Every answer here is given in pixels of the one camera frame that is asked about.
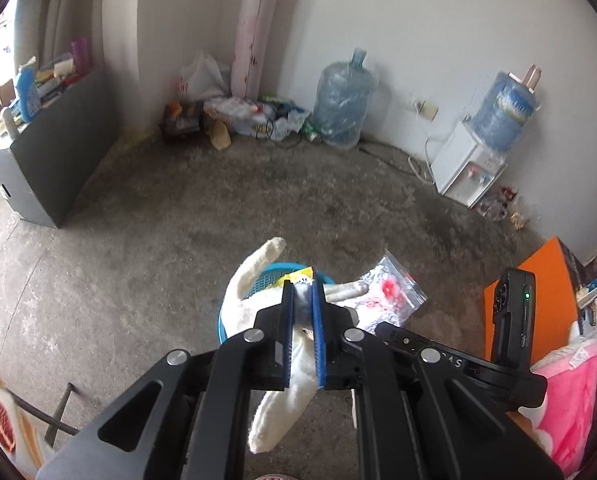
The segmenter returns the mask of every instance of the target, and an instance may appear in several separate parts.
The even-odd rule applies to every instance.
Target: blue water bottle
[[[538,110],[534,88],[540,75],[536,65],[531,66],[522,82],[499,72],[471,123],[474,133],[486,146],[501,155],[512,149],[523,126]]]
[[[367,102],[376,88],[374,77],[363,68],[365,54],[357,48],[351,61],[325,68],[318,82],[312,121],[331,146],[352,148],[360,139]]]

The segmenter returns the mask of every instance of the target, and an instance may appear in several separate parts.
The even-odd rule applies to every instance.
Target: cleaning bottle
[[[312,122],[323,140],[338,148],[352,148],[360,139],[369,96],[376,81],[363,68],[366,51],[357,48],[351,61],[332,63],[318,82]]]
[[[19,99],[22,120],[29,123],[40,112],[40,97],[34,83],[36,71],[29,66],[36,60],[32,58],[26,65],[19,68],[19,73],[14,80],[14,90]]]

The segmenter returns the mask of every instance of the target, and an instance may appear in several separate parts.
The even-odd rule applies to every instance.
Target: snack package
[[[358,312],[358,328],[374,333],[376,325],[387,321],[404,326],[405,321],[427,301],[427,296],[395,257],[385,251],[376,267],[359,280],[367,283],[367,294],[337,302]]]
[[[267,288],[272,288],[273,286],[283,286],[285,280],[290,280],[290,282],[294,283],[294,285],[296,285],[296,283],[312,283],[313,269],[312,267],[305,267],[305,269],[295,270],[294,272],[285,274]]]
[[[163,121],[159,124],[164,142],[193,137],[204,131],[203,103],[180,104],[172,102],[165,106]]]

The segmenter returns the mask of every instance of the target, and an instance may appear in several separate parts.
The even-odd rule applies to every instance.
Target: curtain
[[[70,50],[70,42],[102,37],[99,0],[18,0],[14,19],[14,64],[32,56],[38,66]]]

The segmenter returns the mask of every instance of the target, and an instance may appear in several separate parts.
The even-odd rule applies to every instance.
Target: rolled mat
[[[258,99],[276,0],[242,0],[232,64],[232,95]]]

